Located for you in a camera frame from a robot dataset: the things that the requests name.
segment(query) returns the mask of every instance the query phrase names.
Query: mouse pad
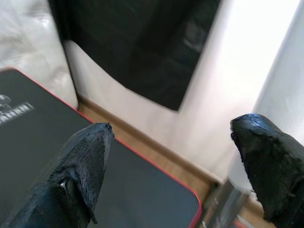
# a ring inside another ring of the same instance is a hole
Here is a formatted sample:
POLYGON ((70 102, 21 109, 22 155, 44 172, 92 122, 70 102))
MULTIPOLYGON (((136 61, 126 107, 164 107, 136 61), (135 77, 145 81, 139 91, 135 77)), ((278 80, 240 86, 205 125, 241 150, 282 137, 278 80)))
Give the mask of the mouse pad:
MULTIPOLYGON (((0 224, 62 145, 90 122, 17 70, 0 72, 0 224)), ((197 197, 115 140, 90 228, 186 228, 197 197)))

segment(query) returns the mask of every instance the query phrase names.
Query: white cushion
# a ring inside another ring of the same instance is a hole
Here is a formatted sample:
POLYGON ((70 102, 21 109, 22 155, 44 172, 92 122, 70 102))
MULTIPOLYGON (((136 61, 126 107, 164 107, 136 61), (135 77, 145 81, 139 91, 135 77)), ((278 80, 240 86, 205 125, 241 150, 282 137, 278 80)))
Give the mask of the white cushion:
POLYGON ((0 21, 0 70, 16 68, 77 107, 74 85, 47 0, 1 0, 0 21))

